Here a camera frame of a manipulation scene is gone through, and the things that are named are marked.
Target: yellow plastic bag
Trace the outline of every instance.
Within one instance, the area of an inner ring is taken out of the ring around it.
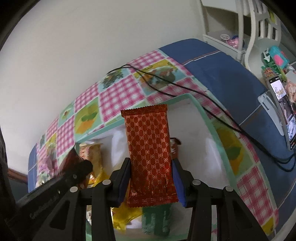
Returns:
[[[112,208],[112,213],[113,227],[124,232],[126,225],[133,219],[141,216],[143,211],[141,207],[128,207],[126,200],[124,200],[119,208]]]

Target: black cable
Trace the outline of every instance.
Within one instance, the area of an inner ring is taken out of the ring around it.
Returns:
[[[160,92],[160,93],[162,93],[162,94],[164,94],[164,95],[167,95],[167,96],[170,96],[170,97],[176,97],[176,95],[172,95],[172,94],[169,94],[169,93],[165,93],[165,92],[163,92],[163,91],[161,91],[161,90],[158,90],[158,89],[156,89],[155,87],[153,87],[152,85],[150,85],[147,81],[146,81],[146,79],[144,78],[144,76],[140,73],[140,72],[142,72],[142,73],[144,73],[144,74],[148,74],[148,75],[150,75],[150,76],[154,76],[154,77],[156,77],[156,78],[158,78],[158,79],[161,79],[161,80],[163,80],[163,81],[165,81],[165,82],[167,82],[167,83],[170,83],[170,84],[172,84],[172,85],[175,85],[175,86],[178,86],[178,87],[180,87],[180,88],[183,88],[183,89],[186,89],[186,90],[189,90],[189,91],[192,91],[192,92],[195,92],[195,93],[198,93],[198,94],[200,94],[200,95],[202,95],[202,96],[204,96],[204,97],[206,97],[207,99],[209,99],[211,102],[213,102],[220,110],[222,110],[223,112],[224,112],[224,114],[228,117],[228,118],[230,118],[237,126],[238,126],[238,128],[239,128],[239,130],[238,129],[236,129],[236,128],[234,128],[234,127],[232,127],[231,125],[229,125],[228,123],[226,123],[226,122],[224,122],[223,120],[221,120],[219,117],[217,117],[217,116],[215,116],[214,114],[212,114],[209,110],[207,110],[205,107],[203,107],[203,109],[207,112],[207,113],[209,113],[210,115],[212,115],[215,119],[217,119],[219,122],[221,122],[222,124],[224,124],[225,126],[227,126],[228,128],[230,128],[230,129],[232,129],[232,130],[234,130],[234,131],[236,131],[236,132],[238,132],[238,133],[240,133],[240,134],[242,134],[242,135],[245,135],[247,138],[249,138],[250,139],[250,141],[255,145],[255,146],[257,146],[257,148],[259,149],[259,150],[261,150],[263,153],[265,153],[268,157],[270,157],[274,162],[275,162],[275,164],[281,169],[281,170],[283,170],[283,171],[285,171],[285,172],[291,172],[293,169],[294,169],[294,167],[295,167],[295,164],[296,164],[296,150],[294,149],[294,153],[290,156],[290,157],[288,157],[288,158],[278,158],[278,157],[275,157],[275,156],[273,156],[260,142],[258,142],[255,138],[253,138],[252,136],[250,136],[244,129],[242,129],[240,126],[239,126],[239,124],[232,118],[232,116],[231,115],[229,115],[221,106],[219,106],[214,100],[212,100],[209,96],[207,96],[207,95],[205,95],[204,93],[202,93],[202,92],[199,92],[199,91],[196,91],[196,90],[193,90],[193,89],[190,89],[190,88],[187,88],[187,87],[185,87],[185,86],[181,86],[181,85],[178,85],[178,84],[176,84],[176,83],[173,83],[173,82],[171,82],[171,81],[168,81],[168,80],[166,80],[166,79],[164,79],[164,78],[162,78],[162,77],[160,77],[160,76],[157,76],[157,75],[155,75],[155,74],[152,74],[152,73],[148,73],[148,72],[144,72],[144,71],[142,71],[142,70],[139,70],[139,69],[137,69],[137,68],[135,68],[135,67],[133,67],[132,65],[130,65],[130,64],[125,64],[125,65],[123,65],[123,66],[121,66],[121,67],[119,67],[119,68],[115,68],[115,69],[113,69],[113,70],[111,70],[111,71],[109,71],[107,74],[110,74],[111,72],[113,72],[113,71],[116,71],[116,70],[119,70],[119,69],[134,69],[141,77],[142,77],[142,79],[145,81],[145,83],[150,87],[150,88],[152,88],[153,90],[155,90],[155,91],[157,91],[157,92]],[[293,164],[293,167],[291,168],[291,169],[286,169],[286,168],[284,168],[284,167],[282,167],[280,164],[288,164],[290,161],[291,161],[291,159],[294,157],[294,164]]]

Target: screw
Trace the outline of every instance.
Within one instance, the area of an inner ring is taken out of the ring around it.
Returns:
[[[194,180],[192,181],[192,184],[195,185],[195,186],[198,186],[198,185],[201,184],[201,181],[198,180],[198,179],[194,179]]]
[[[232,192],[232,191],[234,190],[231,186],[227,186],[225,189],[226,189],[226,191],[228,191],[228,192]]]
[[[70,188],[70,192],[77,192],[78,191],[78,187],[71,187]]]
[[[109,179],[105,179],[104,181],[103,181],[103,184],[104,185],[109,185],[111,183],[111,180],[109,180]]]

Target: phone stand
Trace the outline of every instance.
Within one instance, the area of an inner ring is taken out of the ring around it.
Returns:
[[[283,136],[283,126],[281,124],[281,118],[279,116],[279,110],[276,107],[276,104],[273,101],[273,97],[271,94],[271,91],[268,90],[262,95],[258,97],[258,101],[263,106],[263,108],[266,110],[274,124],[276,125],[276,128],[278,129],[279,133]]]

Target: blue gripper pad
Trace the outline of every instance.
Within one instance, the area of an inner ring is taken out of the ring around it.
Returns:
[[[185,188],[183,186],[180,174],[177,170],[174,160],[172,160],[172,171],[173,171],[173,181],[177,191],[179,202],[182,204],[183,207],[185,207],[186,206]]]

